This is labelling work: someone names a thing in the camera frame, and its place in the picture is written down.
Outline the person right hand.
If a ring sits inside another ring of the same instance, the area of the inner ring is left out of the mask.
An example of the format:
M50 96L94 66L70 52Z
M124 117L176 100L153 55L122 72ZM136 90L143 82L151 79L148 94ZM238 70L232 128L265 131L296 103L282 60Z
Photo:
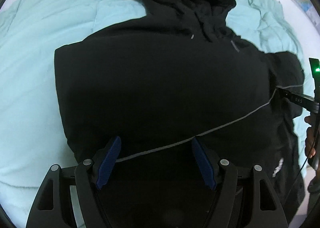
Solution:
M305 139L305 155L307 158L312 158L316 151L313 147L313 128L311 126L311 116L307 116L304 118L305 123L309 124L309 127L306 130L306 139Z

